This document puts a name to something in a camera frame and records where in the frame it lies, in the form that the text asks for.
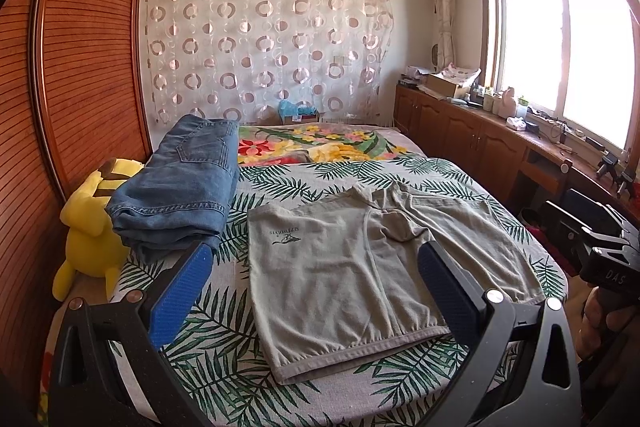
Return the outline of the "person's right hand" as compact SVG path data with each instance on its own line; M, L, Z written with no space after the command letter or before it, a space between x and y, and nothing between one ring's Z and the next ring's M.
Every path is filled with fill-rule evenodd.
M630 362L639 358L639 303L606 311L601 289L596 286L586 300L582 325L578 329L576 353L586 359L602 345L606 332L624 333L628 340L620 361Z

